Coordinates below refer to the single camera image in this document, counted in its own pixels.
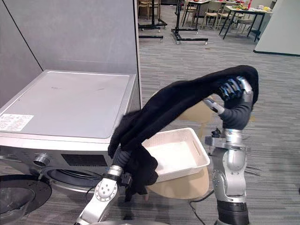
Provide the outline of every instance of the chair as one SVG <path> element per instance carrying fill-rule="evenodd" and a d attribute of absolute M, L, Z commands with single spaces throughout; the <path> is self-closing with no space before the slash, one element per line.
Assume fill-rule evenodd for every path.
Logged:
<path fill-rule="evenodd" d="M 187 15 L 187 21 L 188 21 L 189 14 L 192 13 L 192 18 L 193 18 L 195 16 L 196 12 L 197 12 L 197 8 L 189 5 L 188 1 L 184 1 L 183 8 L 184 8 L 183 9 L 183 14 L 182 14 L 182 18 L 181 18 L 181 21 L 180 21 L 180 23 L 182 23 L 182 26 L 183 26 L 184 21 L 185 21 L 184 17 L 185 17 L 186 13 L 188 13 L 188 15 Z"/>
<path fill-rule="evenodd" d="M 147 20 L 149 19 L 149 7 L 150 7 L 150 1 L 151 0 L 140 0 L 138 7 L 137 7 L 137 11 L 139 12 L 140 7 L 147 7 Z"/>
<path fill-rule="evenodd" d="M 149 1 L 149 8 L 152 8 L 152 1 Z M 160 18 L 161 14 L 161 0 L 155 0 L 154 1 L 154 8 L 157 8 L 157 16 Z"/>
<path fill-rule="evenodd" d="M 242 33 L 244 32 L 246 26 L 247 26 L 247 25 L 251 25 L 251 24 L 253 23 L 253 19 L 250 18 L 250 15 L 248 15 L 248 19 L 245 19 L 245 16 L 243 16 L 243 18 L 238 19 L 238 20 L 236 21 L 236 23 L 237 23 L 237 26 L 238 26 L 239 23 L 240 23 L 240 26 L 239 26 L 238 29 L 236 30 L 236 33 L 238 33 L 239 29 L 241 29 L 242 26 L 245 25 L 244 28 L 243 28 L 243 30 L 242 30 L 242 32 L 241 32 L 241 34 L 242 34 Z"/>
<path fill-rule="evenodd" d="M 222 12 L 218 13 L 218 17 L 220 17 L 220 18 L 218 19 L 219 22 L 217 23 L 217 30 L 218 30 L 218 27 L 220 25 L 220 21 L 222 20 L 222 18 L 226 19 L 226 17 L 228 16 L 229 11 L 227 11 L 225 9 L 225 6 L 236 6 L 236 5 L 237 5 L 237 3 L 234 3 L 234 2 L 227 2 L 225 5 L 223 5 Z"/>
<path fill-rule="evenodd" d="M 215 24 L 214 30 L 216 29 L 217 22 L 218 22 L 218 13 L 220 12 L 221 6 L 222 6 L 221 2 L 211 1 L 210 3 L 208 3 L 207 11 L 205 12 L 205 16 L 203 18 L 201 29 L 203 29 L 204 21 L 206 20 L 207 17 L 215 18 L 213 24 Z"/>
<path fill-rule="evenodd" d="M 203 102 L 188 108 L 177 119 L 196 121 L 201 124 L 198 132 L 198 137 L 201 139 L 203 129 L 210 121 L 212 115 L 209 109 Z M 209 175 L 207 167 L 204 167 L 199 173 L 179 177 L 173 180 L 166 180 L 148 186 L 151 191 L 168 198 L 175 199 L 195 199 L 199 198 L 208 191 Z"/>

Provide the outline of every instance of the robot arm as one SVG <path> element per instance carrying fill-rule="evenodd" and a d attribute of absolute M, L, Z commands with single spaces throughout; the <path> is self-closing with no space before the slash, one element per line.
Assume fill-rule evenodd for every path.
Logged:
<path fill-rule="evenodd" d="M 123 167 L 129 160 L 130 153 L 120 151 L 116 154 L 109 171 L 95 187 L 95 192 L 86 205 L 75 225 L 89 225 L 104 221 L 109 208 L 119 198 L 119 187 L 130 186 L 132 179 L 129 173 L 123 173 Z"/>
<path fill-rule="evenodd" d="M 218 129 L 205 143 L 213 146 L 213 186 L 217 199 L 217 225 L 248 225 L 246 182 L 246 146 L 241 130 L 247 125 L 252 110 L 252 88 L 243 77 L 230 79 L 222 85 L 225 108 L 211 99 L 204 103 L 223 120 L 223 132 Z"/>

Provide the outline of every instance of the washing machine door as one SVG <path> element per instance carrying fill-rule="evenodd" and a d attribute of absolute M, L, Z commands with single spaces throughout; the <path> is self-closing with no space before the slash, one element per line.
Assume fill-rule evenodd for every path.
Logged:
<path fill-rule="evenodd" d="M 13 223 L 42 206 L 51 196 L 48 180 L 31 175 L 0 176 L 1 225 Z"/>

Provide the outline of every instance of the knob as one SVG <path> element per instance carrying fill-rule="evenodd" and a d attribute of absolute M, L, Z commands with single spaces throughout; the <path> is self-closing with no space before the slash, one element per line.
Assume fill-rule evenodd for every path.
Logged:
<path fill-rule="evenodd" d="M 46 155 L 39 155 L 39 156 L 35 157 L 33 163 L 35 165 L 44 167 L 44 166 L 47 166 L 50 163 L 50 160 L 46 157 Z"/>

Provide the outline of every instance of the gray carpet floor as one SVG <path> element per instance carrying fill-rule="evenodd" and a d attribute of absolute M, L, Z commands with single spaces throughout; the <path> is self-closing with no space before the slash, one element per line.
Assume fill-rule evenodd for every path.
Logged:
<path fill-rule="evenodd" d="M 204 42 L 182 42 L 177 45 L 171 35 L 176 16 L 174 6 L 162 6 L 162 18 L 168 23 L 161 29 L 159 39 L 140 39 L 143 102 L 162 87 L 178 80 L 201 77 L 228 67 L 246 64 L 255 67 L 260 75 L 260 95 L 254 107 L 255 121 L 244 130 L 245 143 L 251 148 L 248 164 L 262 169 L 261 176 L 246 174 L 247 205 L 252 225 L 300 224 L 300 58 L 253 53 L 254 38 L 245 34 L 228 33 L 225 40 L 211 28 L 182 32 L 183 37 L 208 37 Z M 157 30 L 140 31 L 140 35 L 158 34 Z M 209 135 L 221 121 L 214 117 L 205 130 Z M 198 125 L 176 120 L 165 129 Z M 16 171 L 0 163 L 0 174 Z M 84 196 L 67 196 L 54 191 L 49 201 L 16 224 L 67 225 L 73 224 L 85 206 Z M 207 225 L 218 217 L 214 195 L 196 205 L 196 210 Z M 123 199 L 113 205 L 109 220 L 156 220 L 172 225 L 198 225 L 200 222 L 185 200 L 174 200 L 150 194 L 145 202 L 135 196 L 131 203 Z"/>

